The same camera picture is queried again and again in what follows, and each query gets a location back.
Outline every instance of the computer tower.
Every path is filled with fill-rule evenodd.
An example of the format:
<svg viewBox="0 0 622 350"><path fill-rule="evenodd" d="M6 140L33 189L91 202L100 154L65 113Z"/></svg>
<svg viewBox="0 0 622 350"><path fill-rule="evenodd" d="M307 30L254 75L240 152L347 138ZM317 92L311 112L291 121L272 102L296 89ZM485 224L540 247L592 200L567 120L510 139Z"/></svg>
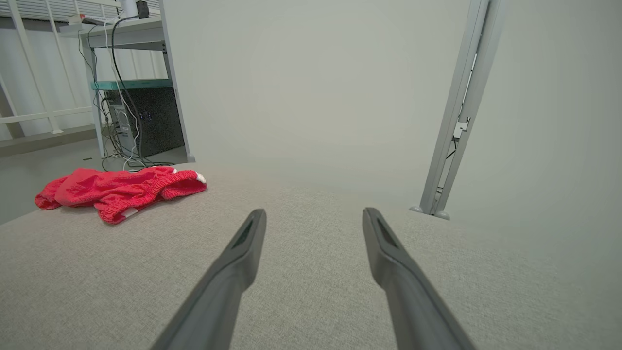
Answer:
<svg viewBox="0 0 622 350"><path fill-rule="evenodd" d="M132 149L134 155L148 157L183 146L182 125L173 87L128 87L122 93L127 106L121 101L118 90L105 90L111 121L126 157L132 155Z"/></svg>

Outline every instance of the white cylinder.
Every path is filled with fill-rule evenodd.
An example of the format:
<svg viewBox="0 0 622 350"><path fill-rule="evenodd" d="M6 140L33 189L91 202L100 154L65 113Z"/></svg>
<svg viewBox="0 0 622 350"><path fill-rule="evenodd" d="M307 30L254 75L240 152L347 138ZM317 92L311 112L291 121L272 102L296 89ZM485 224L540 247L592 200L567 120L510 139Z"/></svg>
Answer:
<svg viewBox="0 0 622 350"><path fill-rule="evenodd" d="M125 12L125 18L136 16L136 18L128 19L128 21L138 19L138 8L136 7L136 0L121 0L121 7Z"/></svg>

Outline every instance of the red cloth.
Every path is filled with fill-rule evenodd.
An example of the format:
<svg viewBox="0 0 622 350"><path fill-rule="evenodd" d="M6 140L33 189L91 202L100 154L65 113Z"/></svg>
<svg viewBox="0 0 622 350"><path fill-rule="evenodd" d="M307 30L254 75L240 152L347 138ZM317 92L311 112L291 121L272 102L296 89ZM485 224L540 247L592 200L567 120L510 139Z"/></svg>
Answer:
<svg viewBox="0 0 622 350"><path fill-rule="evenodd" d="M193 170L178 172L168 166L136 173L77 169L45 185L35 197L35 204L44 210L94 206L102 220L118 224L150 204L205 189L207 185L201 174Z"/></svg>

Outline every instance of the desk leg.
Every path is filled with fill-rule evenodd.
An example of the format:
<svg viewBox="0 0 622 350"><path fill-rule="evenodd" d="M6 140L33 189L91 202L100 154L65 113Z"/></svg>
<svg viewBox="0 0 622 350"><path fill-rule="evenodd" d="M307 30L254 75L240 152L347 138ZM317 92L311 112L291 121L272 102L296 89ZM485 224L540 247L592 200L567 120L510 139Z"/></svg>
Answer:
<svg viewBox="0 0 622 350"><path fill-rule="evenodd" d="M93 104L99 103L99 97L95 98L98 93L96 90L91 89L91 84L97 78L97 69L95 67L95 52L88 46L86 41L86 37L81 38L82 40L82 52L84 53L84 58L86 60L84 66L86 68L86 82L88 83L88 91L89 96L91 98L91 109L93 110L93 124L95 124L95 132L97 133L97 145L100 147L100 156L104 157L104 142L101 135L101 111L100 109Z"/></svg>

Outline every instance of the white railing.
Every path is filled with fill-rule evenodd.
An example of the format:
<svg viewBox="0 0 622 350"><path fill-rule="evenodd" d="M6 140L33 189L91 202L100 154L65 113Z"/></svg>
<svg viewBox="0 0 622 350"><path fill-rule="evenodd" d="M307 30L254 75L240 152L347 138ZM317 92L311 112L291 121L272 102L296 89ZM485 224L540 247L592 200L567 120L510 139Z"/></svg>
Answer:
<svg viewBox="0 0 622 350"><path fill-rule="evenodd" d="M80 1L89 2L92 4L99 4L100 9L101 9L101 15L103 17L106 16L106 13L104 11L104 6L121 7L119 2L114 2L110 0L80 0ZM48 119L50 126L52 127L52 133L53 134L62 133L63 130L61 130L58 127L56 117L63 116L63 115L87 113L87 112L91 112L92 108L90 106L84 106L84 107L78 106L78 98L71 85L68 67L67 67L67 61L63 54L63 49L61 48L61 45L60 45L60 38L56 30L54 16L52 14L52 9L50 8L49 0L45 0L45 5L47 7L47 12L50 17L50 25L52 26L52 32L54 33L54 37L56 39L56 46L58 48L58 53L60 54L60 60L63 65L63 69L65 71L65 77L67 78L67 82L69 83L69 88L71 90L73 102L75 104L75 108L68 109L68 110L52 110L53 103L50 100L50 97L44 88L44 86L49 86L49 85L43 83L44 82L43 79L45 78L45 76L40 74L39 65L33 54L32 46L30 45L28 36L26 35L26 30L24 29L24 23L20 15L19 8L17 7L17 2L16 0L7 0L7 3L9 5L9 10L11 12L13 23L15 24L15 29L17 30L17 35L19 36L19 40L22 44L22 50L24 51L24 54L26 55L26 61L28 63L28 68L30 69L30 74L32 74L32 78L34 80L37 93L39 94L39 98L41 99L41 102L43 104L44 111L41 113L18 115L17 110L15 109L15 105L13 104L13 100L11 100L11 93L8 90L6 84L4 83L4 79L2 79L2 74L0 73L0 85L2 86L2 90L4 91L6 99L9 103L9 107L13 114L13 116L6 116L3 118L0 118L0 125L8 124L8 123L16 123L16 122L26 121L26 120ZM80 13L78 1L74 0L73 3L75 5L76 12ZM149 12L150 14L155 14L155 15L160 14L160 11L156 9L149 9ZM134 62L133 53L131 54L131 58L132 58L132 63L134 64L134 66L136 66L136 63Z"/></svg>

